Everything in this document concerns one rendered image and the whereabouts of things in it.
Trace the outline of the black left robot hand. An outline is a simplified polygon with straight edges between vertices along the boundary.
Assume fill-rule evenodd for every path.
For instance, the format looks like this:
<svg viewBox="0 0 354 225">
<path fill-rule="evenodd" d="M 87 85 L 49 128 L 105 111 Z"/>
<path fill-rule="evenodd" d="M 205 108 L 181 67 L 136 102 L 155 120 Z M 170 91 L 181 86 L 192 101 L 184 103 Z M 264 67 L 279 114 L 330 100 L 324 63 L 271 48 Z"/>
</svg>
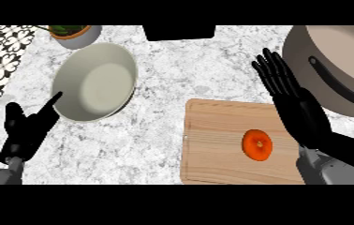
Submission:
<svg viewBox="0 0 354 225">
<path fill-rule="evenodd" d="M 22 107 L 16 102 L 6 105 L 4 130 L 9 137 L 0 150 L 0 162 L 3 164 L 9 164 L 12 158 L 28 161 L 34 157 L 59 119 L 55 104 L 60 97 L 62 93 L 58 92 L 40 111 L 29 116 L 24 114 Z"/>
</svg>

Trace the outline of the white bowl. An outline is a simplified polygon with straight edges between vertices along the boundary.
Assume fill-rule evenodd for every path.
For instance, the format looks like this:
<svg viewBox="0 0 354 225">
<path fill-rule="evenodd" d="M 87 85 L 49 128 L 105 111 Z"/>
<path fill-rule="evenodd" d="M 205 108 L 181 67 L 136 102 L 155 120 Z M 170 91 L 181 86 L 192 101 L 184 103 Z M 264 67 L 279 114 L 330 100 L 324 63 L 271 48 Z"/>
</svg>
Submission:
<svg viewBox="0 0 354 225">
<path fill-rule="evenodd" d="M 130 51 L 114 43 L 88 45 L 63 62 L 52 86 L 62 93 L 59 115 L 75 122 L 112 116 L 133 98 L 139 68 Z"/>
</svg>

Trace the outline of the wooden cutting board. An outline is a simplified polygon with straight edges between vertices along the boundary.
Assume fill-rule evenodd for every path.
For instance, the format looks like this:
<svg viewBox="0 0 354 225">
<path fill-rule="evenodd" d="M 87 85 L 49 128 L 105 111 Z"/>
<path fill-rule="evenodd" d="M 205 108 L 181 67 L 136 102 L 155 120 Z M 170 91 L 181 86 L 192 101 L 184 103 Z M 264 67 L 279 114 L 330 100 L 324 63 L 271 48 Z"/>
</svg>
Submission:
<svg viewBox="0 0 354 225">
<path fill-rule="evenodd" d="M 246 157 L 243 134 L 263 130 L 273 142 L 264 161 Z M 291 184 L 299 146 L 282 125 L 276 107 L 252 102 L 190 99 L 186 104 L 180 178 L 186 184 Z"/>
</svg>

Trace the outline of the black and white patterned tile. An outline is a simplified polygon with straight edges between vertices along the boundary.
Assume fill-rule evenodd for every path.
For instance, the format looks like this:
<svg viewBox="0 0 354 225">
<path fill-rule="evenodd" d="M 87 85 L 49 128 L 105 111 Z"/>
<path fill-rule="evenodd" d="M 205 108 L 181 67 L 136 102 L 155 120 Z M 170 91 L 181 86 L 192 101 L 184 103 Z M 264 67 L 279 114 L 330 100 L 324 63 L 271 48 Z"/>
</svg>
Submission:
<svg viewBox="0 0 354 225">
<path fill-rule="evenodd" d="M 0 25 L 0 97 L 18 70 L 21 56 L 34 41 L 32 25 Z"/>
</svg>

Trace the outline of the orange squash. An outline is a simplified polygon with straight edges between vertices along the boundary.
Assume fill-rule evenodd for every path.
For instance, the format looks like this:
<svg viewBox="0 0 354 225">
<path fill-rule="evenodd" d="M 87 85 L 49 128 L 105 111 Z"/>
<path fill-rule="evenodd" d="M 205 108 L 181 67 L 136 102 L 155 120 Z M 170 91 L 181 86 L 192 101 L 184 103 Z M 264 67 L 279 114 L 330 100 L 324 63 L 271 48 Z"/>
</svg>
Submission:
<svg viewBox="0 0 354 225">
<path fill-rule="evenodd" d="M 242 138 L 242 151 L 255 161 L 268 159 L 273 153 L 273 141 L 268 134 L 260 129 L 249 129 Z"/>
</svg>

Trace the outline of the black appliance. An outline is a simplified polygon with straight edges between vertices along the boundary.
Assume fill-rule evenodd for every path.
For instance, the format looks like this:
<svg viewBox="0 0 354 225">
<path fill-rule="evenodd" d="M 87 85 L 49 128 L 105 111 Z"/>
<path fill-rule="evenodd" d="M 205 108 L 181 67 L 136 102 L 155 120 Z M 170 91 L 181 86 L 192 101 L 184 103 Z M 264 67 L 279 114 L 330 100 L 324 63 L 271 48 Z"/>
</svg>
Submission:
<svg viewBox="0 0 354 225">
<path fill-rule="evenodd" d="M 201 39 L 214 37 L 214 25 L 145 25 L 149 41 Z"/>
</svg>

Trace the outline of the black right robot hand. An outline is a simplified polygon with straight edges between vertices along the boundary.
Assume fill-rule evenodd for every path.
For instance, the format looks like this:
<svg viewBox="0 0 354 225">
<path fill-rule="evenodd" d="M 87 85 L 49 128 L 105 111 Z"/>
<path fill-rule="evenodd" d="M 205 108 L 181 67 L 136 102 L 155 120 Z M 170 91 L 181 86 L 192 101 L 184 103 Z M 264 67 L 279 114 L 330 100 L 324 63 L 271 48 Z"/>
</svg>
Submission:
<svg viewBox="0 0 354 225">
<path fill-rule="evenodd" d="M 354 166 L 354 138 L 332 131 L 322 105 L 311 92 L 299 86 L 279 53 L 264 48 L 252 67 L 273 97 L 283 126 L 299 145 L 319 149 Z"/>
</svg>

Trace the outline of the potted plant in grey pot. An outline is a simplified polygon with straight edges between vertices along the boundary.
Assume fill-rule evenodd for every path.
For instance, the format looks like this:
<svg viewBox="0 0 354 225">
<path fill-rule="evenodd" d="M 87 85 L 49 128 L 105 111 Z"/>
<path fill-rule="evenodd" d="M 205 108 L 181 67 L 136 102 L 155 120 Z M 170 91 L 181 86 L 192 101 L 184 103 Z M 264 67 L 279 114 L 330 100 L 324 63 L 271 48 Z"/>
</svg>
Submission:
<svg viewBox="0 0 354 225">
<path fill-rule="evenodd" d="M 65 34 L 63 36 L 59 36 L 53 32 L 52 27 L 44 28 L 43 26 L 40 26 L 40 29 L 46 30 L 50 33 L 52 37 L 63 48 L 77 50 L 88 46 L 97 40 L 100 36 L 102 26 L 87 25 L 74 34 Z"/>
</svg>

